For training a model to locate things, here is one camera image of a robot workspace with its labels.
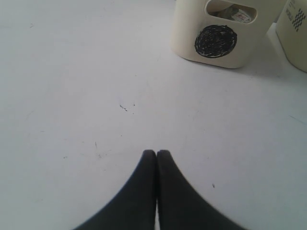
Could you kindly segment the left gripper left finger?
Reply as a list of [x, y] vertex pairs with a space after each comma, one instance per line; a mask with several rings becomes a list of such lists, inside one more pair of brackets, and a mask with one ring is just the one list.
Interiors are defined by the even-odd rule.
[[156, 163], [153, 150], [145, 150], [119, 192], [77, 230], [154, 230]]

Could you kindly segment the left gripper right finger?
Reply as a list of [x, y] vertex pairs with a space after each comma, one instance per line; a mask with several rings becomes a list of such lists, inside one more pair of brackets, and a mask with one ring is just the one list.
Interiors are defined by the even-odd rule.
[[161, 230], [243, 230], [190, 185], [170, 151], [160, 150], [156, 165], [156, 197]]

